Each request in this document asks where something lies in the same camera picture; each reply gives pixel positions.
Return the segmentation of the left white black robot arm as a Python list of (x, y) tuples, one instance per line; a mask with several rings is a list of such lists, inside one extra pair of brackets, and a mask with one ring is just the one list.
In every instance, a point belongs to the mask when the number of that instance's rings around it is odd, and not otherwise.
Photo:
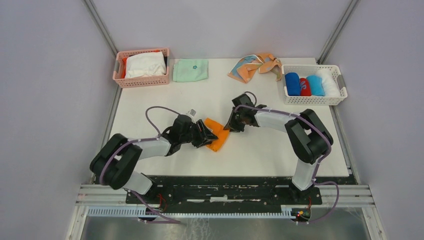
[(101, 185), (136, 192), (144, 203), (150, 204), (157, 198), (157, 185), (145, 174), (135, 171), (139, 160), (168, 157), (184, 144), (200, 148), (215, 140), (218, 137), (202, 120), (194, 122), (188, 115), (180, 114), (157, 137), (130, 140), (120, 133), (114, 134), (93, 158), (89, 169)]

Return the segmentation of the blue microfiber towel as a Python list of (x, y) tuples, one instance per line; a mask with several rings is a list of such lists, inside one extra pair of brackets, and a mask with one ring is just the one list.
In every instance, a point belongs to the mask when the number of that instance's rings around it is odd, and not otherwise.
[(289, 96), (299, 97), (301, 95), (300, 77), (295, 72), (285, 74), (285, 83), (287, 94)]

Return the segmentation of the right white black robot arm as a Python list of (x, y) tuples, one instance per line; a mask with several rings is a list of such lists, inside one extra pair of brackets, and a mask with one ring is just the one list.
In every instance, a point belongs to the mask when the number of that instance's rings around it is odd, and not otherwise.
[(302, 204), (309, 198), (308, 189), (315, 185), (319, 164), (332, 150), (333, 137), (316, 112), (307, 108), (299, 113), (255, 105), (243, 93), (232, 100), (233, 107), (224, 126), (230, 132), (243, 132), (246, 126), (270, 128), (287, 134), (297, 156), (295, 173), (291, 179), (289, 199)]

